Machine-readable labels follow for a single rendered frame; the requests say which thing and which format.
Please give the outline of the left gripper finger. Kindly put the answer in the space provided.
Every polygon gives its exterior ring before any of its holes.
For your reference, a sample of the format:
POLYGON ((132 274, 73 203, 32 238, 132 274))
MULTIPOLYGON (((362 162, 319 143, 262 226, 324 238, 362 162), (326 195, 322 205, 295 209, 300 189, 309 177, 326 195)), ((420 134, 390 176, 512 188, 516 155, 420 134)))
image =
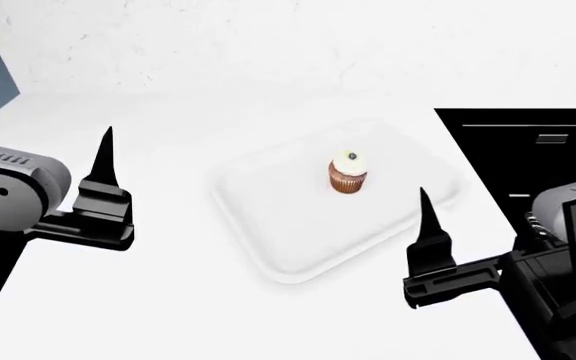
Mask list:
POLYGON ((74 212, 105 221, 131 221, 132 195, 120 188, 114 169, 113 128, 102 137, 90 173, 78 185, 74 212))

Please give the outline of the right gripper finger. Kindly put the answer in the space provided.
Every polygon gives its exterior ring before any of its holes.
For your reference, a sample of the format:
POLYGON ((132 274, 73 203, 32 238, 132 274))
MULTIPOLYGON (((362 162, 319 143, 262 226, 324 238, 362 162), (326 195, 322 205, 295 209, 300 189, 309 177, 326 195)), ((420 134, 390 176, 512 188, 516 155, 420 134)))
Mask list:
POLYGON ((456 266, 452 256, 452 239, 443 230, 433 204, 424 188, 420 191, 420 225, 415 242, 406 249, 411 278, 456 266))

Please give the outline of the cupcake with white frosting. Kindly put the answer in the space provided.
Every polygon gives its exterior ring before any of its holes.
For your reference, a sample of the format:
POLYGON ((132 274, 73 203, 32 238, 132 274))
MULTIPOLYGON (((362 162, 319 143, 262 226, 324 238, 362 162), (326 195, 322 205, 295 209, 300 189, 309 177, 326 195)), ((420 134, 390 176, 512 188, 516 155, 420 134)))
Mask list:
POLYGON ((367 173, 368 167, 364 158, 357 152, 340 152, 328 165, 330 185, 342 194, 354 194, 360 191, 367 173))

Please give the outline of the white rectangular tray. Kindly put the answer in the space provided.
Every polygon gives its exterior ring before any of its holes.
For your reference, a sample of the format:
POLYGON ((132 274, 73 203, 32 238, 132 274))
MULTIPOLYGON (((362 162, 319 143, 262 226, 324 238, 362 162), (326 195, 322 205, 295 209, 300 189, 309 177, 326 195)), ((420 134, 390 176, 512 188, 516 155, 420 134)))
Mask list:
POLYGON ((309 281, 416 227, 420 197, 454 203, 466 183, 425 146, 378 120, 355 120, 219 164, 211 191, 252 262, 273 281, 309 281), (349 151, 367 166, 354 194, 329 182, 349 151))

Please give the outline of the black kitchen cabinet front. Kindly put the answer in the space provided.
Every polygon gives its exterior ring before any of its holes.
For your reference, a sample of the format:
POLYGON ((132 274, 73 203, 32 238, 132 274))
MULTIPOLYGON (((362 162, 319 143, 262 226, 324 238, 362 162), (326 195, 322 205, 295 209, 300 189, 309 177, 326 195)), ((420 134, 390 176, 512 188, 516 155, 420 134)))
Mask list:
POLYGON ((435 110, 493 199, 519 234, 542 191, 576 182, 576 109, 435 110), (567 134, 564 144, 537 144, 567 134))

